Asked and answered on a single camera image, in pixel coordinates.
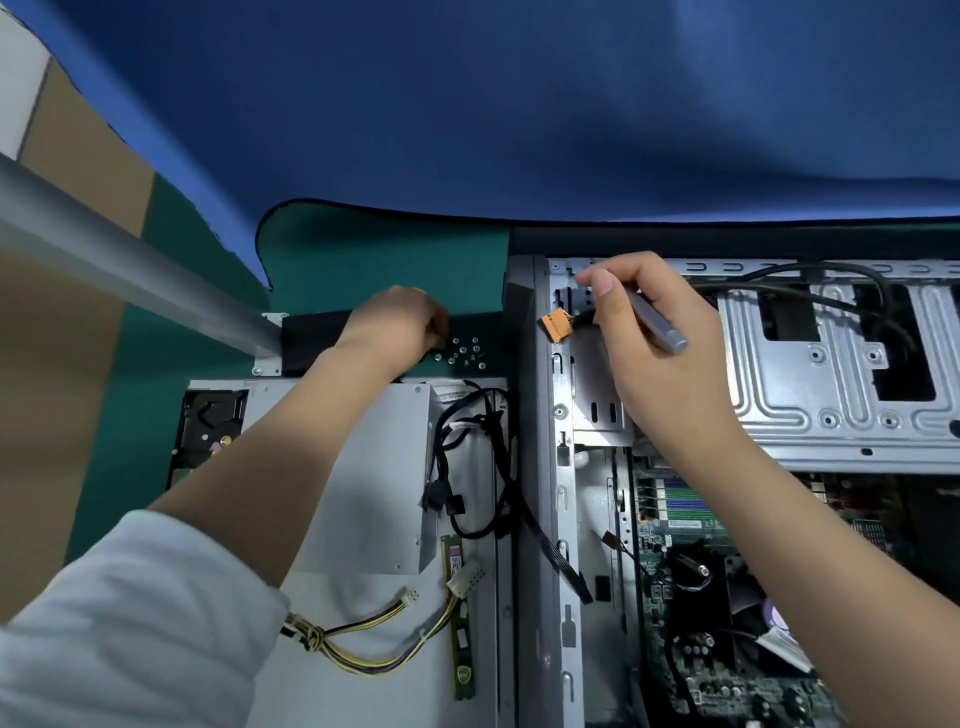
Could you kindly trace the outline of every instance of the person's right hand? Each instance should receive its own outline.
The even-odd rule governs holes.
[[[617,393],[674,467],[745,438],[731,404],[720,316],[663,258],[619,255],[576,280],[593,289]],[[668,354],[647,339],[620,281],[639,288],[684,335],[689,345],[683,353]]]

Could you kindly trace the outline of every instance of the white wall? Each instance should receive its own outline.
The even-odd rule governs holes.
[[[0,153],[16,159],[49,55],[0,5]]]

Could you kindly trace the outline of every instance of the blue cloth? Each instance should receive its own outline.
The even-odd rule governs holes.
[[[579,222],[960,214],[948,0],[4,2],[264,281],[257,226],[298,198]]]

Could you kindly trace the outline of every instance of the metal bracket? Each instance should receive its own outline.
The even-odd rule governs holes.
[[[290,314],[288,313],[261,313],[261,316],[265,318],[272,324],[276,324],[279,327],[283,326],[283,319],[285,319]],[[253,360],[253,369],[251,374],[253,376],[280,376],[280,373],[283,371],[283,354],[280,353],[277,356],[258,356]]]

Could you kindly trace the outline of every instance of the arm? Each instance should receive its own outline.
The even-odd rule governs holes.
[[[446,311],[394,287],[357,308],[300,383],[151,510],[189,523],[278,587],[354,426],[387,385],[443,345]]]
[[[727,527],[855,725],[942,726],[960,713],[960,609],[861,538],[761,450],[733,412],[716,311],[661,258],[623,255],[593,287],[617,392]],[[649,344],[618,281],[690,342]]]

